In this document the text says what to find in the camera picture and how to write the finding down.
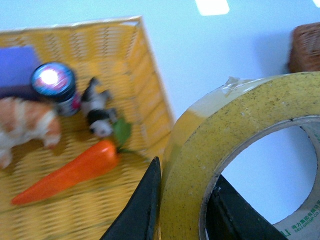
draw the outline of orange and white plush toy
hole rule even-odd
[[[13,146],[40,139],[52,149],[60,137],[60,122],[50,105],[18,97],[0,99],[0,168],[11,163]]]

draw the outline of jar lid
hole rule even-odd
[[[31,76],[31,85],[40,95],[55,102],[64,102],[76,91],[73,71],[60,62],[48,62],[37,67]]]

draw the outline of small jar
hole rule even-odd
[[[48,62],[37,67],[31,76],[33,89],[54,103],[59,115],[71,116],[80,109],[74,72],[60,62]]]

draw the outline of brown wicker basket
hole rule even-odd
[[[320,71],[320,22],[293,30],[288,67],[291,73]]]

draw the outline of purple block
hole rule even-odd
[[[0,98],[39,100],[30,78],[41,64],[32,46],[0,48]]]

